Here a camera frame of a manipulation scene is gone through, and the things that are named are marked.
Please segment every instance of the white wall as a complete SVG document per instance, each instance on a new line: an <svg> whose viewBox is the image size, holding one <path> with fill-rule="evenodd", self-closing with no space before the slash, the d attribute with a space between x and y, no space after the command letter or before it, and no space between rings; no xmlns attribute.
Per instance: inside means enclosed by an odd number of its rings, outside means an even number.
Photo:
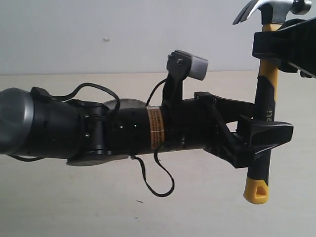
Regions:
<svg viewBox="0 0 316 237"><path fill-rule="evenodd" d="M212 71L255 70L260 13L232 25L247 2L0 0L0 75L164 72L174 49Z"/></svg>
<svg viewBox="0 0 316 237"><path fill-rule="evenodd" d="M256 72L209 73L187 79L184 97L209 91L253 101ZM165 74L0 77L0 90L32 86L64 95L79 83L109 87L120 97L146 100ZM252 205L242 197L246 169L201 150L166 153L161 162L173 174L174 193L153 196L135 160L95 167L70 167L63 160L22 163L0 156L1 237L297 237L316 232L316 80L281 74L276 120L295 126L293 140L273 150L270 200ZM110 97L85 88L78 99L104 102ZM160 103L161 90L152 105ZM170 181L143 156L148 180L159 192Z"/></svg>

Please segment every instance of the hammer head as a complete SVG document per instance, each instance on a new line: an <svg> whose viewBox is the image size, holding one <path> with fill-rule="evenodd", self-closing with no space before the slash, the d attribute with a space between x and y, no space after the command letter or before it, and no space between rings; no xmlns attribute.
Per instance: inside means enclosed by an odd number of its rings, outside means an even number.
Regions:
<svg viewBox="0 0 316 237"><path fill-rule="evenodd" d="M251 0L238 14L233 25L248 20L256 11L261 11L262 24L283 24L287 14L304 15L312 7L311 0Z"/></svg>

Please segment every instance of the warning label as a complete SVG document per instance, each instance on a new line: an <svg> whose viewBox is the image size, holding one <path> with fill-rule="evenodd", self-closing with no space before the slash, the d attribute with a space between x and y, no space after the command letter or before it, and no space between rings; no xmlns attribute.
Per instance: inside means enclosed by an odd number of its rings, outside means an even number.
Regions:
<svg viewBox="0 0 316 237"><path fill-rule="evenodd" d="M159 107L147 107L147 112L151 131L151 147L154 150L164 142L162 114Z"/></svg>

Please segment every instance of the screw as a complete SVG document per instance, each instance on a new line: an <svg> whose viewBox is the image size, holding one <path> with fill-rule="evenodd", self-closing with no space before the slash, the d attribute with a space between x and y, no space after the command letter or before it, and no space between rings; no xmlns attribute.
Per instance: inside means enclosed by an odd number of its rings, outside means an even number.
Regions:
<svg viewBox="0 0 316 237"><path fill-rule="evenodd" d="M177 64L181 65L182 63L183 63L183 59L182 59L182 58L179 58L179 59L177 60Z"/></svg>

